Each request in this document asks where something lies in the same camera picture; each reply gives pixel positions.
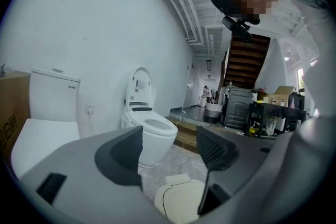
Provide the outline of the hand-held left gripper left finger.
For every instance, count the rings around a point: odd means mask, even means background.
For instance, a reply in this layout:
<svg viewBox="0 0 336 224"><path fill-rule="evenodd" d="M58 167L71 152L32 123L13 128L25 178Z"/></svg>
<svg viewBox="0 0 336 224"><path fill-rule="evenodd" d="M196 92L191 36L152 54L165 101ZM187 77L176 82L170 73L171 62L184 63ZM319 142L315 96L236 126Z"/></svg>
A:
<svg viewBox="0 0 336 224"><path fill-rule="evenodd" d="M102 144L95 152L94 161L99 172L113 183L142 188L138 165L143 150L143 127L124 131Z"/></svg>

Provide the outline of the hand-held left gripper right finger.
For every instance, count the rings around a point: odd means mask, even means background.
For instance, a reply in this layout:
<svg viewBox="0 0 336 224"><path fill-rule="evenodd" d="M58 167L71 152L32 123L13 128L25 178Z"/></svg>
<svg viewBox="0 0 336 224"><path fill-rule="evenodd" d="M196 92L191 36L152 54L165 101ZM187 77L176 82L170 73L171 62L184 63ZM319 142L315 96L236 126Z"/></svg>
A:
<svg viewBox="0 0 336 224"><path fill-rule="evenodd" d="M206 168L207 177L202 199L197 213L202 216L230 198L220 186L221 180L211 177L211 172L223 172L230 168L239 157L238 147L214 132L198 126L196 128L196 145Z"/></svg>

